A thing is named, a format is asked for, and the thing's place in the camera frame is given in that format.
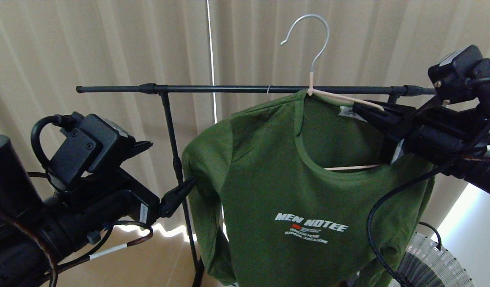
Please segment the electric fan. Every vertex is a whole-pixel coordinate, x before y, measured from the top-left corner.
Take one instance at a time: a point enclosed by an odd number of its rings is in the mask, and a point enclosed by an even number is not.
[[[418,232],[406,247],[398,272],[416,287],[473,287],[466,269],[444,247]],[[400,287],[392,280],[388,287]]]

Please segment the clothes hanger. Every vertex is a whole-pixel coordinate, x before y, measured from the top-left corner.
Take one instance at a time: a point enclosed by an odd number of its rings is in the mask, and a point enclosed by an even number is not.
[[[375,107],[375,108],[379,109],[380,111],[385,111],[385,109],[383,109],[382,106],[377,105],[375,103],[367,102],[366,100],[359,100],[357,98],[351,98],[349,96],[342,96],[341,94],[325,92],[325,91],[314,89],[314,64],[316,64],[316,60],[321,56],[321,54],[323,54],[323,51],[327,48],[328,40],[330,38],[330,27],[328,25],[327,20],[325,20],[323,17],[319,16],[318,14],[307,14],[307,15],[304,15],[304,16],[298,18],[293,23],[293,25],[291,25],[291,28],[287,32],[286,39],[284,41],[282,41],[280,44],[283,45],[283,44],[287,43],[289,35],[291,34],[291,31],[293,30],[294,26],[298,22],[300,22],[300,20],[303,20],[305,18],[317,18],[318,20],[323,22],[323,24],[325,24],[325,27],[327,28],[327,38],[325,39],[325,45],[323,45],[323,48],[321,49],[321,51],[316,55],[316,57],[312,61],[311,70],[310,70],[310,79],[309,79],[309,89],[307,90],[307,94],[309,94],[309,96],[312,96],[312,94],[315,93],[319,96],[329,96],[331,98],[337,98],[339,100],[348,100],[350,102]],[[354,167],[326,167],[325,169],[327,171],[345,171],[345,170],[350,170],[350,169],[370,169],[372,167],[378,167],[378,166],[379,165],[356,165]]]

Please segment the vertical rack pole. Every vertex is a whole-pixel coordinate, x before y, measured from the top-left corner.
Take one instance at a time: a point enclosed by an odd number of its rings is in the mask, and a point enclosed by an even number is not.
[[[176,136],[174,135],[174,124],[172,123],[171,105],[169,103],[169,94],[167,92],[159,93],[162,98],[163,110],[165,112],[165,120],[167,122],[167,130],[169,131],[169,140],[171,141],[172,148],[172,165],[174,166],[174,172],[176,173],[176,179],[178,184],[183,183],[183,170],[181,167],[181,159],[178,155],[178,146],[176,145]],[[183,200],[183,214],[185,215],[186,231],[188,238],[190,239],[190,249],[192,251],[192,259],[194,260],[194,268],[196,272],[198,270],[196,245],[194,243],[194,234],[192,233],[192,224],[190,223],[190,216],[188,214],[188,204],[186,199]]]

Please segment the neckline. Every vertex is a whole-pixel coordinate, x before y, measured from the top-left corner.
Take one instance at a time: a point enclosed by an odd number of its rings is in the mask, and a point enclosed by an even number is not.
[[[382,164],[379,167],[373,167],[372,169],[365,169],[363,171],[352,171],[350,173],[340,173],[336,171],[327,171],[324,167],[320,167],[316,164],[310,156],[307,154],[305,150],[303,136],[302,136],[302,127],[303,127],[303,119],[304,119],[304,108],[305,108],[305,97],[307,96],[307,90],[301,90],[297,93],[297,100],[294,104],[294,142],[296,145],[296,150],[298,151],[298,156],[304,162],[311,171],[318,173],[326,178],[336,179],[336,180],[358,180],[370,178],[373,176],[378,176],[380,173],[386,171],[389,166]],[[313,94],[312,97],[316,100],[319,100],[324,103],[328,103],[334,106],[345,106],[351,107],[352,103],[343,103],[338,102],[336,100],[330,100],[328,98],[323,98],[316,94]]]

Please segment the horizontal bar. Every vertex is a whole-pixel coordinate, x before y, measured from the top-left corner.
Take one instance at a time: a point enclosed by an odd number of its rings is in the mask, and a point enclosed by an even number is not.
[[[228,93],[295,93],[307,86],[171,86],[143,84],[140,86],[95,86],[77,87],[77,92],[143,92],[156,94],[161,92],[228,92]],[[360,87],[360,86],[315,86],[315,89],[340,94],[396,94],[399,96],[418,96],[420,94],[436,94],[434,89],[418,86],[398,87]]]

